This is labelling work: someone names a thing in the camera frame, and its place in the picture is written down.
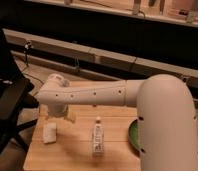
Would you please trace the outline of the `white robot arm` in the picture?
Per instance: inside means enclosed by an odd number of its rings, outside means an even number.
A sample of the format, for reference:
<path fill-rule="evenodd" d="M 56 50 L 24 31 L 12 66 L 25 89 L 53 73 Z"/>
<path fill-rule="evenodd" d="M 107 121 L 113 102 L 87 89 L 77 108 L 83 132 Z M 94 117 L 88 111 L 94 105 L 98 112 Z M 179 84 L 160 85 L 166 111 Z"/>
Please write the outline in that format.
<path fill-rule="evenodd" d="M 66 104 L 137 109 L 141 171 L 198 171 L 197 116 L 192 94 L 181 79 L 158 74 L 143 80 L 67 86 L 50 75 L 37 94 L 52 115 Z"/>

